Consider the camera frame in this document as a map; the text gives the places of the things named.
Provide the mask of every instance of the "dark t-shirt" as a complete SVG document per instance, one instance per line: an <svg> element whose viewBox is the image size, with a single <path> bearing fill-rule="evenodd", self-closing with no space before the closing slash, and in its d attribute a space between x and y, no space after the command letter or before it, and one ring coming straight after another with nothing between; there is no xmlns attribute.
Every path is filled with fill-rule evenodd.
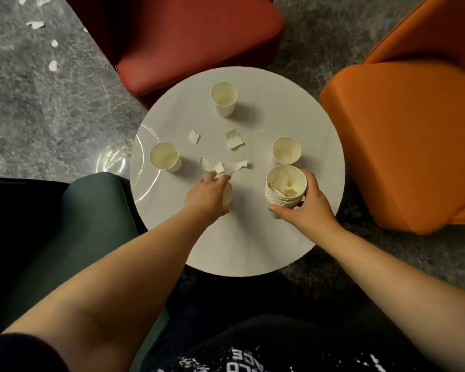
<svg viewBox="0 0 465 372"><path fill-rule="evenodd" d="M68 371L56 351L24 334L0 335L0 371ZM316 325L262 315L171 360L147 358L142 372L295 372L437 370L423 357L396 357L347 344Z"/></svg>

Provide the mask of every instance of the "person's left hand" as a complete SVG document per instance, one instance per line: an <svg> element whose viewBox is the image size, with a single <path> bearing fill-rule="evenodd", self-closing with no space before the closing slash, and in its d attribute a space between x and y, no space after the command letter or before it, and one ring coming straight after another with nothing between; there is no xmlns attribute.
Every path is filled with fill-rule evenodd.
<svg viewBox="0 0 465 372"><path fill-rule="evenodd" d="M199 179L188 192L184 203L185 209L203 212L210 224L229 212L225 206L222 206L222 201L224 189L231 176L222 175L220 178L214 179L216 175L215 171L205 173L204 178Z"/></svg>

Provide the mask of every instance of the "chair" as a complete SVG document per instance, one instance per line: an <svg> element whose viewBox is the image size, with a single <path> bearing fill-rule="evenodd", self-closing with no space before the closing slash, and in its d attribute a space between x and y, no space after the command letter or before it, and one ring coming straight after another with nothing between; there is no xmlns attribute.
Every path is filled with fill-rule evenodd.
<svg viewBox="0 0 465 372"><path fill-rule="evenodd" d="M149 109L175 83L221 66L264 68L284 20L270 0L67 0Z"/></svg>
<svg viewBox="0 0 465 372"><path fill-rule="evenodd" d="M129 181L0 179L0 332L63 282L146 231ZM131 370L168 321L157 319Z"/></svg>
<svg viewBox="0 0 465 372"><path fill-rule="evenodd" d="M465 0L426 0L320 101L379 226L465 224Z"/></svg>

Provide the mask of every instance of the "hand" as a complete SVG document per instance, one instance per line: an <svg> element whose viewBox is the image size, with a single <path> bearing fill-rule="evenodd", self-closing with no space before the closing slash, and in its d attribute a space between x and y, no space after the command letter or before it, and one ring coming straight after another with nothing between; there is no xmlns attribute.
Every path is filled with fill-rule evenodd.
<svg viewBox="0 0 465 372"><path fill-rule="evenodd" d="M343 229L334 218L326 196L320 191L315 175L302 169L307 180L305 201L299 209L270 205L269 210L291 223L304 236L319 244L328 234Z"/></svg>
<svg viewBox="0 0 465 372"><path fill-rule="evenodd" d="M215 171L205 173L205 177L199 179L188 192L184 203L185 209L195 209L203 213L210 224L229 212L222 206L222 201L224 189L231 176L222 175L219 179L215 179L216 175Z"/></svg>

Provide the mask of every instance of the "green chair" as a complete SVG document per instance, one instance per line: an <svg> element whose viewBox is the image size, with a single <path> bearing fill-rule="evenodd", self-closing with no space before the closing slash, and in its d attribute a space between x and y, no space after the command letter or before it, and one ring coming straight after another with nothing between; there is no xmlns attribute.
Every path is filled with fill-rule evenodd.
<svg viewBox="0 0 465 372"><path fill-rule="evenodd" d="M109 173L72 184L0 179L0 332L79 271L146 231L129 181ZM162 312L140 363L166 325Z"/></svg>

